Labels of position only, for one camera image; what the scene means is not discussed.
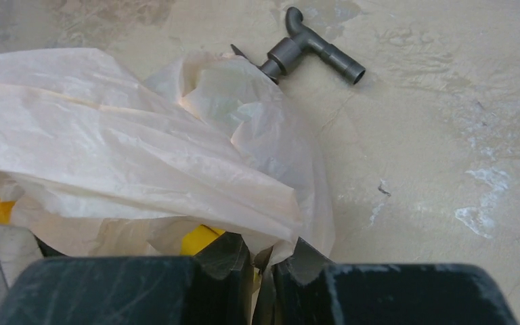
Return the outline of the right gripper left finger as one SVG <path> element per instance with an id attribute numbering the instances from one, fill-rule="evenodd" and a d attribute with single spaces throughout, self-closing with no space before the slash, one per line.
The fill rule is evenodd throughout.
<path id="1" fill-rule="evenodd" d="M 253 266 L 241 235 L 226 232 L 194 256 L 193 324 L 248 324 Z"/>

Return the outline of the yellow fake banana bunch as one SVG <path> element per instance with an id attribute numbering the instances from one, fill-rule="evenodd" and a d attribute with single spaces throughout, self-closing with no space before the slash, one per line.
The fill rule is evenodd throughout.
<path id="1" fill-rule="evenodd" d="M 224 233 L 225 230 L 200 225 L 182 238 L 180 255 L 194 256 Z"/>

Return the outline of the translucent plastic bag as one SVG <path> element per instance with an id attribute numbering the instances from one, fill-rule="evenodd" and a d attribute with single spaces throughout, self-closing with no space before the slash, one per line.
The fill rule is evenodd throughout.
<path id="1" fill-rule="evenodd" d="M 1 53 L 0 200 L 69 256 L 175 254 L 200 225 L 270 263 L 335 241 L 302 109 L 247 60 L 207 52 L 145 81 L 98 49 Z"/>

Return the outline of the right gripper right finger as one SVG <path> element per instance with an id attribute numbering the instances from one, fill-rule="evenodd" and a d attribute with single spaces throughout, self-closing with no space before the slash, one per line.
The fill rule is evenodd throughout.
<path id="1" fill-rule="evenodd" d="M 332 261 L 300 238 L 294 253 L 274 269 L 275 324 L 330 324 L 325 267 Z"/>

